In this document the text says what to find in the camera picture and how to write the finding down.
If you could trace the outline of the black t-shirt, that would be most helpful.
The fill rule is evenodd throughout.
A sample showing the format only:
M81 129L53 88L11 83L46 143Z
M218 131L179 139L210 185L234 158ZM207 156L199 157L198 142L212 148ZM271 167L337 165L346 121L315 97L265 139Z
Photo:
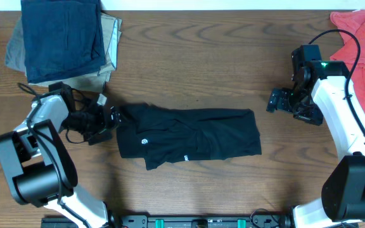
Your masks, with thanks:
M163 163L260 155L260 133L249 109L170 110L149 104L120 107L117 143L122 158Z

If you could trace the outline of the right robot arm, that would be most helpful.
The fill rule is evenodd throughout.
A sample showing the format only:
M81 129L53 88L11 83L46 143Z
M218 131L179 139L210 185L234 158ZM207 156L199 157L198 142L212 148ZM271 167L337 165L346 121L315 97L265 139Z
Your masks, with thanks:
M292 210L293 227L340 227L365 221L365 113L342 61L294 61L294 86L274 89L268 112L282 110L308 124L326 122L338 165L321 195Z

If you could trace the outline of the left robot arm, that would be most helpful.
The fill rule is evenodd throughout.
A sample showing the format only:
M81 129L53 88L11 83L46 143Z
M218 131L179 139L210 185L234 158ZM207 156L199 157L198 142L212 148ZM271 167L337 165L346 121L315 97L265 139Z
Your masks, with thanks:
M109 140L119 122L115 108L107 108L106 96L83 97L77 110L74 89L61 85L38 94L24 84L21 90L34 96L31 111L11 132L0 135L0 164L11 196L21 204L44 207L64 216L63 221L43 226L120 227L104 201L78 183L75 165L60 138L74 130L90 145Z

